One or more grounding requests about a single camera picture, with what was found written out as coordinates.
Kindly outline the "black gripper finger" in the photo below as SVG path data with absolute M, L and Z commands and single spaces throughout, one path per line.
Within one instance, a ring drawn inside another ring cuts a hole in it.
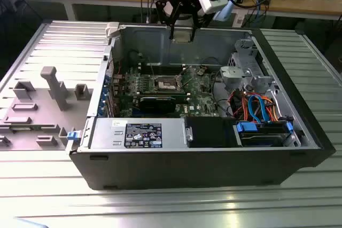
M 187 12 L 193 20 L 192 31 L 190 34 L 189 43 L 194 40 L 197 29 L 205 28 L 213 19 L 213 14 L 205 14 L 202 10 L 196 7 L 187 7 Z
M 156 0 L 158 19 L 170 27 L 169 39 L 174 39 L 175 24 L 182 14 L 184 0 Z

